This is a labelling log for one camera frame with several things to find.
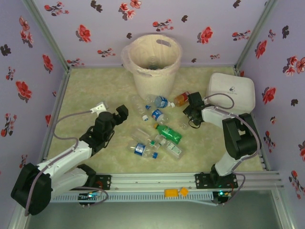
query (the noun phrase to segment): trash bin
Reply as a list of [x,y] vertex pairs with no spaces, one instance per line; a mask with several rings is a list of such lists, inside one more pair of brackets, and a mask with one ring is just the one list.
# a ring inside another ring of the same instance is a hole
[[180,67],[182,49],[164,35],[145,35],[123,48],[124,67],[133,74],[138,94],[168,97]]

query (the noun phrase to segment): floral wallpaper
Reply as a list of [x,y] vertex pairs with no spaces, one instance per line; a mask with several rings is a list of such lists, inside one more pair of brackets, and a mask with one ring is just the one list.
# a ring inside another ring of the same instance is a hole
[[305,228],[305,1],[279,1],[241,66],[271,169],[279,170],[298,228]]
[[38,162],[64,69],[20,0],[1,2],[0,20],[0,227],[6,229],[16,206],[11,190],[23,166]]
[[69,66],[103,67],[120,66],[123,47],[152,33],[181,44],[183,65],[236,64],[266,0],[34,2]]

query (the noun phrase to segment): white device box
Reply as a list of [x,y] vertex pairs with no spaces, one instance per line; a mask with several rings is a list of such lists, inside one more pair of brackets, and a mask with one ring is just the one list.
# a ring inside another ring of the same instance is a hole
[[[243,78],[234,75],[214,73],[211,76],[206,96],[224,93],[232,97],[235,105],[227,110],[236,115],[250,113],[255,107],[254,83],[249,78]],[[232,101],[224,95],[215,95],[207,99],[208,103],[230,107]]]

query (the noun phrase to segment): green plastic bottle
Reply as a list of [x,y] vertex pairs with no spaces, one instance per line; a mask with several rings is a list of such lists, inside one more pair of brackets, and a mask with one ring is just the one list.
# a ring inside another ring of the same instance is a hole
[[176,144],[178,144],[182,138],[182,135],[166,125],[155,124],[153,127],[159,132],[159,134],[163,135],[167,140],[170,140]]

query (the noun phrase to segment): yellow component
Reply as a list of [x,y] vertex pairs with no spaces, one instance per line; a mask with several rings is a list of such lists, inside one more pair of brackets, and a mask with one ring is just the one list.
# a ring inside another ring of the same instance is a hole
[[181,190],[180,190],[180,194],[181,195],[183,195],[184,197],[186,197],[187,196],[187,194],[189,193],[189,191],[186,189],[186,188],[181,188]]
[[178,197],[179,193],[177,189],[166,189],[164,190],[165,197]]

